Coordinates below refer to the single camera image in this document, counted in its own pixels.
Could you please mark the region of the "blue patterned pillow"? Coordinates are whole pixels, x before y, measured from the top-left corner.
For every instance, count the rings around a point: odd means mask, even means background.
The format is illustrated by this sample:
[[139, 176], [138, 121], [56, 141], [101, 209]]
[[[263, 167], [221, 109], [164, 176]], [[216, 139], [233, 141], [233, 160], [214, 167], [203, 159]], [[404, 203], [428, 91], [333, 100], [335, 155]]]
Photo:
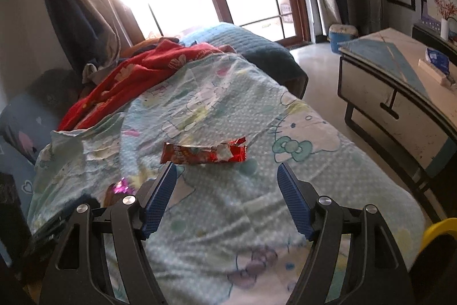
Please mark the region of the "blue patterned pillow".
[[52, 94], [20, 94], [1, 112], [1, 171], [13, 178], [24, 214], [33, 197], [36, 160], [59, 120]]

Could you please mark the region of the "white flat box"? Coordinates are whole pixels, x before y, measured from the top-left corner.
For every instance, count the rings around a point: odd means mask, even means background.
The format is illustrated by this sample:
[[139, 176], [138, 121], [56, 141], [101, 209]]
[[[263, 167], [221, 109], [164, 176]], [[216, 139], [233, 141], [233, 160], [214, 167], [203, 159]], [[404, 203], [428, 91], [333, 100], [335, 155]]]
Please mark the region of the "white flat box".
[[418, 60], [418, 67], [424, 72], [426, 72], [434, 81], [436, 81], [439, 85], [443, 87], [450, 88], [455, 84], [455, 81], [451, 77], [446, 76], [432, 63], [429, 63], [424, 59]]

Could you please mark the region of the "purple shiny wrapper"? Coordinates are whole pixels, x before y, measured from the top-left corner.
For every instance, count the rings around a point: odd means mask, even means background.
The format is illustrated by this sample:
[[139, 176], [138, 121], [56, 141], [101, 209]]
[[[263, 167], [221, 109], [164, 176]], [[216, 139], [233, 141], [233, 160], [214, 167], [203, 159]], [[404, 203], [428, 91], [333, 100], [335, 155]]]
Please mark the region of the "purple shiny wrapper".
[[119, 181], [110, 184], [105, 192], [103, 207], [107, 208], [116, 204], [119, 200], [129, 195], [135, 195], [136, 189], [131, 185], [130, 181], [122, 178]]

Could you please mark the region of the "red snack wrapper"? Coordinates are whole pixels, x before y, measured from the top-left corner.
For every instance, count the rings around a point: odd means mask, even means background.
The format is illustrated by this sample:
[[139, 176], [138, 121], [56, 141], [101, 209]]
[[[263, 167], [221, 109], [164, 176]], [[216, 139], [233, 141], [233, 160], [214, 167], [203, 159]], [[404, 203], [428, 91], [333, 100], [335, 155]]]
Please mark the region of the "red snack wrapper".
[[160, 163], [198, 165], [209, 163], [242, 163], [247, 158], [245, 137], [215, 145], [178, 145], [165, 142]]

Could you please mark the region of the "blue tissue pack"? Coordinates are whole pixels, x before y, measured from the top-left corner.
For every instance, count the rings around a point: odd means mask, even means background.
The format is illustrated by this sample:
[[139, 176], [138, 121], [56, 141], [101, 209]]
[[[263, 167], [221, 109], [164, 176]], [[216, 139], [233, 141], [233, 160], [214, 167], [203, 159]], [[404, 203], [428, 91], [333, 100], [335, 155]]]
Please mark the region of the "blue tissue pack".
[[436, 49], [427, 48], [425, 52], [425, 59], [431, 63], [434, 67], [439, 69], [444, 75], [450, 74], [449, 70], [449, 59], [445, 54], [439, 52]]

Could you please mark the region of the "red floral blanket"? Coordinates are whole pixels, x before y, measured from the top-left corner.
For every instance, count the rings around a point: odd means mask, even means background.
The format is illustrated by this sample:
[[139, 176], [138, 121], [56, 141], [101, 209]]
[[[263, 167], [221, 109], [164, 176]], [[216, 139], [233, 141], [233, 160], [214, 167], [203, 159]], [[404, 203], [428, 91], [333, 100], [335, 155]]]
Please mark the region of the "red floral blanket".
[[80, 99], [68, 110], [58, 129], [88, 129], [144, 91], [174, 75], [186, 63], [211, 54], [234, 51], [229, 45], [215, 47], [208, 43], [197, 43], [193, 46], [182, 46], [165, 39], [155, 49], [120, 63], [88, 96]]

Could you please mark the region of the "white vase red flowers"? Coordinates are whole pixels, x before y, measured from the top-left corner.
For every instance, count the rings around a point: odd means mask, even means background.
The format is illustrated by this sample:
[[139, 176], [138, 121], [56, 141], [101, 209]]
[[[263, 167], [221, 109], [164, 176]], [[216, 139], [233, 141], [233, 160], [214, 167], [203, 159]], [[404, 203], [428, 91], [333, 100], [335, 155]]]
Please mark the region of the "white vase red flowers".
[[434, 0], [434, 3], [441, 16], [440, 36], [443, 40], [448, 41], [449, 20], [456, 15], [456, 4], [451, 0]]

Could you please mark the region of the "teal quilted cushion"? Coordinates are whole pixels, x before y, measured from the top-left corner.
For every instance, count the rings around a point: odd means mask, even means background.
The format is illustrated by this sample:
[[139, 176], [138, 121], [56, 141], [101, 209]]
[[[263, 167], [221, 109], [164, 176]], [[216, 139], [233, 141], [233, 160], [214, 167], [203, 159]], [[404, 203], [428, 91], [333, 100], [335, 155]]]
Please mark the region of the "teal quilted cushion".
[[190, 46], [208, 43], [212, 46], [230, 45], [235, 52], [255, 64], [260, 70], [285, 86], [291, 94], [303, 98], [308, 86], [308, 75], [297, 64], [289, 50], [236, 25], [219, 24], [180, 38], [181, 44]]

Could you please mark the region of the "light blue cartoon bedsheet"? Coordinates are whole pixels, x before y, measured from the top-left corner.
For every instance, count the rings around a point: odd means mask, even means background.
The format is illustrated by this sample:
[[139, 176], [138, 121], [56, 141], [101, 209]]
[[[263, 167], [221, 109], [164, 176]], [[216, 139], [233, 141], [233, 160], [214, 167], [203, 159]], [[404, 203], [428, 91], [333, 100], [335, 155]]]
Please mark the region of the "light blue cartoon bedsheet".
[[424, 231], [418, 203], [308, 104], [233, 53], [185, 49], [122, 63], [64, 117], [36, 161], [33, 232], [77, 198], [139, 189], [168, 156], [177, 184], [145, 242], [170, 304], [284, 304], [310, 243], [276, 181], [297, 178], [350, 208], [374, 204], [404, 262]]

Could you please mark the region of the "coffee table with drawers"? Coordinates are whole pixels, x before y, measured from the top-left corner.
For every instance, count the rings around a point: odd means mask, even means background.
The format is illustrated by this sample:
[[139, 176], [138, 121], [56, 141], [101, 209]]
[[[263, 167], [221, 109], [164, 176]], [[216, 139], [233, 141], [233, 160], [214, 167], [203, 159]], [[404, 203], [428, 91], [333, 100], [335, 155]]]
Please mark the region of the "coffee table with drawers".
[[433, 222], [456, 216], [456, 91], [427, 46], [388, 28], [338, 45], [345, 123], [399, 176]]

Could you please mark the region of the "blue white cooler box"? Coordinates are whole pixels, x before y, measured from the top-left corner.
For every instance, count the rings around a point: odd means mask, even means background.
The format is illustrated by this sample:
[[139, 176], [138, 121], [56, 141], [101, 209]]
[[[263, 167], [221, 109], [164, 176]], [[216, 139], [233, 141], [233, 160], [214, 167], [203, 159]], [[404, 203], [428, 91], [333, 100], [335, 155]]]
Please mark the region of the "blue white cooler box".
[[333, 24], [328, 30], [328, 40], [333, 53], [338, 53], [339, 44], [346, 43], [358, 37], [359, 32], [353, 25]]

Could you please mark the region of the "black white tv cabinet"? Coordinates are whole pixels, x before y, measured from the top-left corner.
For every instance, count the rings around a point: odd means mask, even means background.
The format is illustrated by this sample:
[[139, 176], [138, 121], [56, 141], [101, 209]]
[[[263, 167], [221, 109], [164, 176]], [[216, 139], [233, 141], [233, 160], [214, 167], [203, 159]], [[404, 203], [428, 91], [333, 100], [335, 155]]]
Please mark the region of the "black white tv cabinet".
[[453, 44], [446, 42], [437, 32], [421, 23], [413, 25], [412, 38], [432, 49], [437, 49], [449, 58], [456, 57], [456, 47]]

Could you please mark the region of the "yellow rimmed trash bin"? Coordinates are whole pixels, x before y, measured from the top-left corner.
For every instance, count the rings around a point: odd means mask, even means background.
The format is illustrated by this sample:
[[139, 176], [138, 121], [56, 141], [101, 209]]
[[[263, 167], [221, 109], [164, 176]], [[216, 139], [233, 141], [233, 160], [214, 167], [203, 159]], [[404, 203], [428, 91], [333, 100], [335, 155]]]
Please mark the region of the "yellow rimmed trash bin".
[[432, 224], [424, 232], [409, 275], [418, 300], [456, 290], [456, 218]]

